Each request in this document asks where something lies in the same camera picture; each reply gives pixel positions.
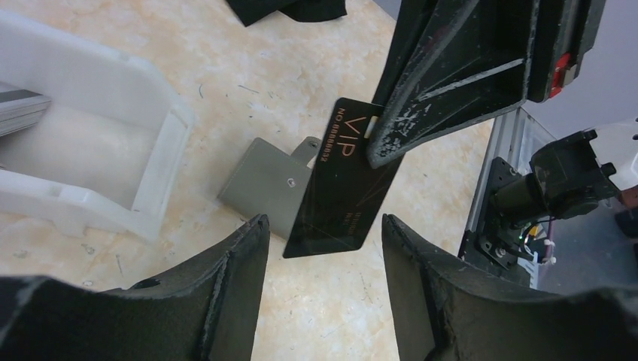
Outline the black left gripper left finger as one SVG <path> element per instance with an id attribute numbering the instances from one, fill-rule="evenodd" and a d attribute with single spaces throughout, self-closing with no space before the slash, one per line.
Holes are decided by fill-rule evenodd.
<path id="1" fill-rule="evenodd" d="M 1 279 L 3 360 L 248 360 L 269 220 L 127 290 L 93 292 L 46 276 Z"/>

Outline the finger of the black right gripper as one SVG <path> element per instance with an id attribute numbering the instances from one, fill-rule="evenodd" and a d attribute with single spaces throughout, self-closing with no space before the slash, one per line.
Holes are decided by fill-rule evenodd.
<path id="1" fill-rule="evenodd" d="M 373 101 L 373 168 L 527 98 L 537 1 L 404 1 Z"/>

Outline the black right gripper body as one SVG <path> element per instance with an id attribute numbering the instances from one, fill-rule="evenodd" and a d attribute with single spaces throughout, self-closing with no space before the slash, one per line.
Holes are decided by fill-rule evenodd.
<path id="1" fill-rule="evenodd" d="M 540 103 L 578 76 L 594 46 L 605 0 L 542 0 L 536 21 L 527 98 Z"/>

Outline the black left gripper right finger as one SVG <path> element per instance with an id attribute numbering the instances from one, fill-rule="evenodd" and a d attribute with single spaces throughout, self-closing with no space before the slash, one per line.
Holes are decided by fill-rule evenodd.
<path id="1" fill-rule="evenodd" d="M 635 360 L 637 290 L 572 296 L 493 276 L 381 220 L 396 343 L 402 360 Z"/>

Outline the grey card holder wallet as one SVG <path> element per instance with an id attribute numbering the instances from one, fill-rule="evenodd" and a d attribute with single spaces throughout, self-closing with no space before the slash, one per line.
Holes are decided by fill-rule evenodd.
<path id="1" fill-rule="evenodd" d="M 245 218 L 265 214 L 270 232 L 288 239 L 311 176 L 308 165 L 321 140 L 308 136 L 291 153 L 255 138 L 218 194 Z"/>

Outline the black VIP card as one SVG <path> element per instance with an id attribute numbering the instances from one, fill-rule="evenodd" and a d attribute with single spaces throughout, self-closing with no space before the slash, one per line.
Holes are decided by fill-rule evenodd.
<path id="1" fill-rule="evenodd" d="M 372 168 L 366 157 L 373 119 L 383 107 L 336 101 L 308 186 L 284 248 L 285 259 L 359 250 L 400 162 Z"/>

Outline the white plastic card tray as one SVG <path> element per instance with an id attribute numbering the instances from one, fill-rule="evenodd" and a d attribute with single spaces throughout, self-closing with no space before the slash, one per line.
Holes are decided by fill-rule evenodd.
<path id="1" fill-rule="evenodd" d="M 27 129 L 1 138 L 1 210 L 149 241 L 161 229 L 196 117 L 137 56 L 1 13 L 1 81 L 46 96 Z"/>

